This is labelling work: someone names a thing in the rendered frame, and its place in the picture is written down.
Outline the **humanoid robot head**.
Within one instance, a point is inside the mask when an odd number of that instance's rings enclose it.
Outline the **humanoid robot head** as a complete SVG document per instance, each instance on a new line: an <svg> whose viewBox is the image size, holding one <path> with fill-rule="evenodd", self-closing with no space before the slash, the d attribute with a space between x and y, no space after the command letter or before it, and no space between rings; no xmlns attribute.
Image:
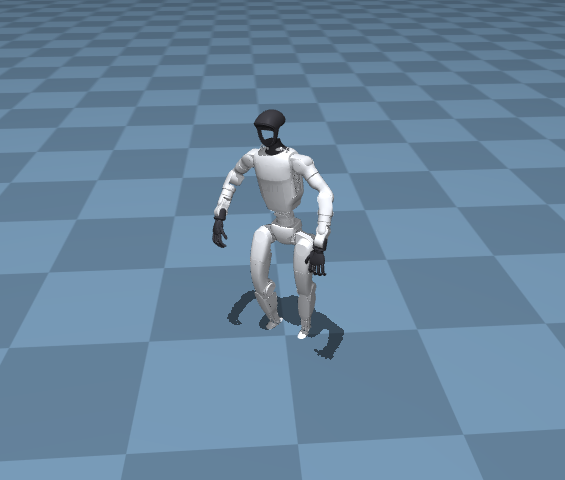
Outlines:
<svg viewBox="0 0 565 480"><path fill-rule="evenodd" d="M254 126L257 128L259 139L264 146L269 148L265 150L266 154L277 155L283 152L284 150L276 151L276 148L279 147L286 150L287 147L282 144L280 138L277 138L279 128L285 123L285 120L284 115L274 109L266 110L256 118ZM264 139L261 130L273 131L273 138Z"/></svg>

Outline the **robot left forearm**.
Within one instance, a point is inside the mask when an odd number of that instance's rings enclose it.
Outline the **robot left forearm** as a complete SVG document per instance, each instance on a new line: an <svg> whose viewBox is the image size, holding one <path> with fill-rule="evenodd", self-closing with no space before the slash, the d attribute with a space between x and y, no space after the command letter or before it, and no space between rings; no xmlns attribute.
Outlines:
<svg viewBox="0 0 565 480"><path fill-rule="evenodd" d="M316 236L314 239L314 245L320 248L323 248L324 240L327 238L331 233L330 225L331 225L331 218L334 214L333 206L332 206L332 199L330 194L323 192L318 196L318 221L317 228L316 228Z"/></svg>

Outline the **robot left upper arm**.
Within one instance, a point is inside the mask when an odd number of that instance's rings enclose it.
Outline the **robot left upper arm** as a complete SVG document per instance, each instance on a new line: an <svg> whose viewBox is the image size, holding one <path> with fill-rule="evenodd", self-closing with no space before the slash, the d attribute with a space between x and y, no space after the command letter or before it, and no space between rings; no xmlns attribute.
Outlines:
<svg viewBox="0 0 565 480"><path fill-rule="evenodd" d="M302 175L307 183L319 192L319 195L326 192L330 194L332 202L334 201L333 192L318 173L313 160L309 156L294 154L290 157L290 160L292 169L296 174Z"/></svg>

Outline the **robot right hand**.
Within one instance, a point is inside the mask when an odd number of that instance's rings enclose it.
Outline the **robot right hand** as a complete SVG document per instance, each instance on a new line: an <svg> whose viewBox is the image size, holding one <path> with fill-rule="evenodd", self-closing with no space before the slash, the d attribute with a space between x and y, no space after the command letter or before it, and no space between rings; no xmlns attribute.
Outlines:
<svg viewBox="0 0 565 480"><path fill-rule="evenodd" d="M221 238L221 234L222 234L223 237L227 239L227 236L223 230L223 221L226 220L226 209L225 208L220 209L219 216L214 216L214 219L215 219L215 223L213 226L212 240L218 247L221 248L227 247L225 244L223 244Z"/></svg>

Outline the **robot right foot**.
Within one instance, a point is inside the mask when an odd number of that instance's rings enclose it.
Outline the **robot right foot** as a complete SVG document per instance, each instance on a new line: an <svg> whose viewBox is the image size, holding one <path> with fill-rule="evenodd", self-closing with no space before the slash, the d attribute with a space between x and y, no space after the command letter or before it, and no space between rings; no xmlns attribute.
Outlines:
<svg viewBox="0 0 565 480"><path fill-rule="evenodd" d="M283 320L282 317L279 317L279 318L281 319L281 321ZM280 321L280 322L281 322L281 321ZM275 322L276 322L276 321L275 321ZM280 322L279 322L279 323L280 323ZM278 323L278 324L279 324L279 323ZM276 327L278 324L274 324L273 322L270 321L270 322L266 325L266 328L267 328L267 329L272 329L272 328Z"/></svg>

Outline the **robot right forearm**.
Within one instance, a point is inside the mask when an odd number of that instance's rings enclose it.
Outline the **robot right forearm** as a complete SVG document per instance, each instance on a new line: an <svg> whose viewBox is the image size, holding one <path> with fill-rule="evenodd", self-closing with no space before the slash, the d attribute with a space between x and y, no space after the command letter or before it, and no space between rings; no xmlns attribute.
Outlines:
<svg viewBox="0 0 565 480"><path fill-rule="evenodd" d="M230 206L233 194L236 191L236 188L233 185L229 184L229 181L230 181L232 175L233 175L233 170L231 170L228 173L228 175L225 179L225 182L223 184L223 187L222 187L223 190L220 194L217 207L214 210L215 216L219 216L220 209L222 209L222 208L226 209L226 216L228 214L228 208Z"/></svg>

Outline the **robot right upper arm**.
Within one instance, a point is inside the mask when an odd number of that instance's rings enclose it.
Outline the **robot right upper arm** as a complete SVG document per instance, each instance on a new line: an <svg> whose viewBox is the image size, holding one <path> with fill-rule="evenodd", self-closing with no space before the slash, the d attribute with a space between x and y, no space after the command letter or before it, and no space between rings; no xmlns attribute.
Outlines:
<svg viewBox="0 0 565 480"><path fill-rule="evenodd" d="M235 168L232 169L233 175L229 183L234 184L236 186L239 186L242 183L242 181L244 180L243 174L254 167L253 157L257 150L258 149L255 148L251 149L249 152L243 155L242 158L236 163Z"/></svg>

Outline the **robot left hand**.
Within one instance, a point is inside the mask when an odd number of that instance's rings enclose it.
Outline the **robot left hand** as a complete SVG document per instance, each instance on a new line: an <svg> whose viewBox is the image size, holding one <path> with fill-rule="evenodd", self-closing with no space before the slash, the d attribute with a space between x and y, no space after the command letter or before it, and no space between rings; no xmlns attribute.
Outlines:
<svg viewBox="0 0 565 480"><path fill-rule="evenodd" d="M314 238L315 239L315 238ZM310 262L309 264L309 268L308 271L310 273L313 272L314 275L323 275L325 276L326 273L324 272L324 264L325 264L325 257L323 254L323 251L326 250L326 246L327 246L327 238L324 240L323 243L323 248L317 247L314 245L314 241L313 241L313 249L310 252L310 255L307 256L307 258L305 259L305 264L308 264L308 261ZM312 270L312 265L313 265L313 270ZM321 273L320 273L320 265L321 265ZM317 273L316 273L316 266L317 266Z"/></svg>

